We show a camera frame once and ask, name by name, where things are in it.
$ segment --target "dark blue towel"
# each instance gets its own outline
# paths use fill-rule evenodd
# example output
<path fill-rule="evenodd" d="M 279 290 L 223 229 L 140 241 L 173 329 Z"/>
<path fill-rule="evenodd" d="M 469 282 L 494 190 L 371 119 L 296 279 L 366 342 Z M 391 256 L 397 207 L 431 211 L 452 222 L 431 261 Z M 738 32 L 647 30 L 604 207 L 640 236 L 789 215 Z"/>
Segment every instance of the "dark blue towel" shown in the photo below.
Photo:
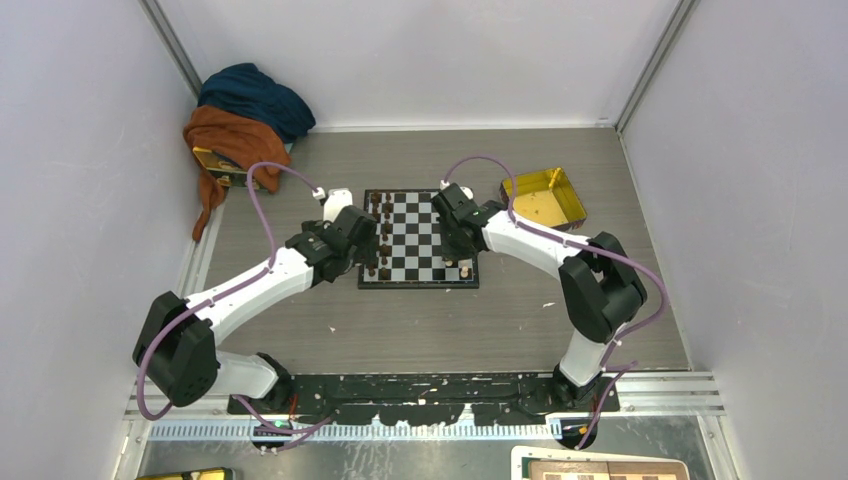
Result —
<path fill-rule="evenodd" d="M 284 143 L 305 136 L 315 126 L 315 117 L 306 102 L 252 63 L 233 65 L 209 77 L 197 99 L 197 106 L 203 105 L 262 122 Z"/>

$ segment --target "yellow box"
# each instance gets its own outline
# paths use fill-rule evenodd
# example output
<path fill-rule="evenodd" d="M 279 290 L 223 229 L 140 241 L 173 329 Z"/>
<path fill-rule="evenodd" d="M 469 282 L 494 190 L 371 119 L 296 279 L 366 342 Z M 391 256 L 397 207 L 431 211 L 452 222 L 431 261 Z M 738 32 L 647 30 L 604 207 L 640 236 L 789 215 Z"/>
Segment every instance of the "yellow box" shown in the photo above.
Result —
<path fill-rule="evenodd" d="M 580 228 L 586 209 L 562 168 L 549 168 L 515 177 L 515 212 L 527 220 L 560 231 Z M 509 202 L 512 180 L 501 183 L 501 199 Z"/>

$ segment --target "orange towel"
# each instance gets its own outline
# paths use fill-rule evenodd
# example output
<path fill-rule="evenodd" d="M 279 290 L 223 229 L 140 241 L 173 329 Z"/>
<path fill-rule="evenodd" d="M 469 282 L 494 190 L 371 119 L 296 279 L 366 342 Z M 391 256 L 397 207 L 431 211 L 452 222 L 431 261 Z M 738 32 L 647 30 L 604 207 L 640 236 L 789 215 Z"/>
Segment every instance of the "orange towel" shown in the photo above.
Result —
<path fill-rule="evenodd" d="M 283 141 L 271 127 L 209 105 L 198 107 L 191 114 L 191 120 L 183 128 L 183 138 L 189 149 L 207 148 L 224 155 L 245 170 L 258 162 L 274 162 L 280 165 L 291 163 Z M 203 213 L 197 219 L 191 234 L 197 242 L 209 222 L 212 210 L 224 201 L 226 191 L 196 158 L 194 161 L 200 166 L 197 190 L 203 204 Z M 257 168 L 253 175 L 263 187 L 275 193 L 279 188 L 280 172 L 281 170 L 276 168 L 263 167 Z"/>

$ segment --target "purple cable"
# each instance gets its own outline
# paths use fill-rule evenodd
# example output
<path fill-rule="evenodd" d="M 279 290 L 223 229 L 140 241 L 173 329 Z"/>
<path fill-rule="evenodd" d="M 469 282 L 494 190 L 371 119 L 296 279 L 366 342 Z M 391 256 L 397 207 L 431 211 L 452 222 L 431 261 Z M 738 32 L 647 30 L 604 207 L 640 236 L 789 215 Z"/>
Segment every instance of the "purple cable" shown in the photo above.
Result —
<path fill-rule="evenodd" d="M 138 366 L 138 374 L 136 375 L 136 403 L 138 403 L 138 411 L 139 411 L 139 413 L 141 413 L 142 417 L 144 417 L 148 420 L 159 420 L 160 418 L 164 417 L 165 414 L 168 413 L 169 410 L 171 410 L 171 407 L 174 406 L 171 402 L 168 402 L 168 404 L 165 405 L 165 407 L 161 411 L 154 414 L 154 413 L 151 413 L 150 410 L 148 410 L 147 404 L 144 401 L 144 379 L 145 379 L 145 377 L 147 377 L 147 369 L 150 367 L 150 361 L 153 358 L 153 353 L 156 351 L 157 348 L 159 348 L 159 345 L 162 344 L 162 341 L 165 339 L 165 337 L 167 337 L 168 334 L 171 333 L 171 331 L 173 331 L 175 328 L 177 328 L 177 326 L 180 323 L 184 322 L 187 318 L 194 315 L 198 311 L 203 310 L 206 307 L 212 307 L 212 306 L 215 305 L 215 302 L 223 300 L 224 298 L 238 292 L 239 290 L 247 287 L 248 285 L 256 283 L 257 281 L 259 281 L 259 279 L 261 279 L 262 277 L 267 275 L 274 266 L 274 262 L 276 261 L 276 258 L 277 258 L 277 248 L 276 248 L 276 244 L 274 242 L 274 235 L 271 233 L 271 227 L 270 227 L 270 225 L 268 225 L 268 219 L 265 218 L 265 213 L 262 211 L 262 206 L 259 205 L 259 199 L 256 197 L 256 192 L 253 189 L 253 171 L 256 170 L 258 167 L 279 168 L 280 170 L 291 173 L 294 176 L 303 180 L 303 182 L 306 183 L 306 185 L 308 185 L 309 188 L 311 188 L 313 192 L 318 191 L 318 187 L 314 183 L 312 183 L 312 181 L 310 181 L 308 178 L 306 178 L 304 175 L 302 175 L 299 172 L 292 170 L 291 168 L 285 167 L 283 165 L 279 165 L 277 163 L 259 162 L 259 163 L 254 164 L 253 166 L 251 166 L 247 170 L 247 185 L 248 185 L 247 191 L 248 191 L 248 194 L 250 195 L 250 200 L 253 202 L 253 207 L 256 209 L 256 213 L 259 215 L 259 220 L 262 222 L 262 226 L 265 229 L 265 234 L 268 236 L 268 242 L 271 244 L 271 255 L 268 259 L 268 266 L 266 268 L 262 269 L 261 272 L 259 272 L 256 275 L 248 278 L 247 280 L 239 283 L 238 285 L 234 285 L 234 286 L 224 290 L 223 292 L 218 293 L 217 295 L 213 296 L 211 299 L 206 299 L 206 300 L 198 303 L 197 305 L 191 307 L 190 309 L 186 310 L 185 312 L 177 315 L 176 318 L 171 320 L 168 323 L 168 325 L 166 325 L 165 328 L 163 328 L 162 331 L 160 331 L 153 338 L 153 340 L 150 342 L 150 345 L 147 346 L 147 350 L 145 350 L 144 355 L 141 358 L 141 363 Z M 308 428 L 302 428 L 302 429 L 296 429 L 296 430 L 281 429 L 281 428 L 274 427 L 270 422 L 268 422 L 267 420 L 262 418 L 262 416 L 259 415 L 259 413 L 253 408 L 253 406 L 250 405 L 250 403 L 247 402 L 247 400 L 244 399 L 244 397 L 242 397 L 241 395 L 234 395 L 234 397 L 239 402 L 241 402 L 242 405 L 245 406 L 245 408 L 247 409 L 248 412 L 251 413 L 251 415 L 256 417 L 257 420 L 259 420 L 259 423 L 263 424 L 265 427 L 272 429 L 274 431 L 274 433 L 281 433 L 281 434 L 284 434 L 284 435 L 291 435 L 291 434 L 295 434 L 295 433 L 305 434 L 303 437 L 300 437 L 297 440 L 293 440 L 293 441 L 289 442 L 288 444 L 286 444 L 280 450 L 288 450 L 290 448 L 296 447 L 302 441 L 306 440 L 306 438 L 308 438 L 310 435 L 315 433 L 319 428 L 326 425 L 330 421 L 330 417 L 327 417 L 324 420 L 322 420 L 321 422 L 318 422 L 315 425 L 308 427 Z"/>
<path fill-rule="evenodd" d="M 489 160 L 490 162 L 496 163 L 496 164 L 500 165 L 501 168 L 503 168 L 506 171 L 507 175 L 509 175 L 509 179 L 512 182 L 512 191 L 509 194 L 509 204 L 507 205 L 507 215 L 509 216 L 509 219 L 512 220 L 512 222 L 515 224 L 515 226 L 517 226 L 518 228 L 521 228 L 522 230 L 525 230 L 527 232 L 535 234 L 537 236 L 547 238 L 548 240 L 552 240 L 554 242 L 557 242 L 561 245 L 566 245 L 566 246 L 569 246 L 569 247 L 572 247 L 572 248 L 578 248 L 580 250 L 586 250 L 587 252 L 592 252 L 595 255 L 601 255 L 601 256 L 607 257 L 609 259 L 612 259 L 614 261 L 621 262 L 621 263 L 623 263 L 623 264 L 625 264 L 629 267 L 632 267 L 632 268 L 642 272 L 646 277 L 648 277 L 657 286 L 657 289 L 660 291 L 660 306 L 659 306 L 659 308 L 657 308 L 657 311 L 652 313 L 651 315 L 649 315 L 645 320 L 642 320 L 641 322 L 639 322 L 635 325 L 632 325 L 630 327 L 625 328 L 618 335 L 613 337 L 614 341 L 610 343 L 609 347 L 607 347 L 607 351 L 604 352 L 604 356 L 601 358 L 601 368 L 604 369 L 604 370 L 607 370 L 607 368 L 606 368 L 607 362 L 609 361 L 610 357 L 612 356 L 612 352 L 615 350 L 615 347 L 618 346 L 618 342 L 620 342 L 621 339 L 626 337 L 627 335 L 630 335 L 631 333 L 633 333 L 637 330 L 640 330 L 642 328 L 645 328 L 648 325 L 657 321 L 660 318 L 660 316 L 662 316 L 662 314 L 665 312 L 666 308 L 668 308 L 668 303 L 669 303 L 668 302 L 668 290 L 666 289 L 665 284 L 663 283 L 662 280 L 660 280 L 660 278 L 654 272 L 650 271 L 648 268 L 642 266 L 639 263 L 634 262 L 633 260 L 631 260 L 631 259 L 629 259 L 629 258 L 627 258 L 623 255 L 619 255 L 615 252 L 610 252 L 609 250 L 604 250 L 602 248 L 593 247 L 591 245 L 584 245 L 582 243 L 577 243 L 577 242 L 574 242 L 574 241 L 571 241 L 571 240 L 563 241 L 563 238 L 560 237 L 559 235 L 556 235 L 554 233 L 551 233 L 551 232 L 548 232 L 548 231 L 545 231 L 545 230 L 538 229 L 538 228 L 536 228 L 532 225 L 528 225 L 528 224 L 518 220 L 518 218 L 516 218 L 515 211 L 514 211 L 514 208 L 513 208 L 514 204 L 515 204 L 515 191 L 518 189 L 518 183 L 516 183 L 515 174 L 512 172 L 512 170 L 504 162 L 502 162 L 501 160 L 498 160 L 497 158 L 490 157 L 490 156 L 487 156 L 487 155 L 473 155 L 473 156 L 470 156 L 470 157 L 465 157 L 465 158 L 459 160 L 458 162 L 456 162 L 448 170 L 448 173 L 445 175 L 444 181 L 445 182 L 448 181 L 451 174 L 453 174 L 454 170 L 456 170 L 457 167 L 459 167 L 463 163 L 467 162 L 468 160 L 473 160 L 473 159 Z M 578 450 L 583 446 L 584 443 L 586 443 L 586 440 L 589 438 L 589 434 L 592 433 L 592 429 L 598 423 L 598 420 L 600 420 L 601 407 L 603 406 L 604 401 L 606 400 L 606 396 L 609 394 L 609 391 L 612 389 L 613 385 L 615 385 L 615 382 L 617 382 L 618 379 L 621 378 L 621 376 L 624 375 L 624 373 L 626 371 L 635 367 L 636 364 L 637 364 L 637 362 L 634 361 L 630 365 L 625 366 L 618 375 L 613 377 L 612 382 L 610 382 L 610 384 L 607 385 L 606 391 L 604 392 L 604 397 L 600 400 L 600 402 L 598 403 L 598 407 L 595 409 L 594 416 L 592 417 L 592 422 L 589 425 L 589 429 L 583 435 L 583 438 L 580 440 L 580 443 L 577 446 Z"/>

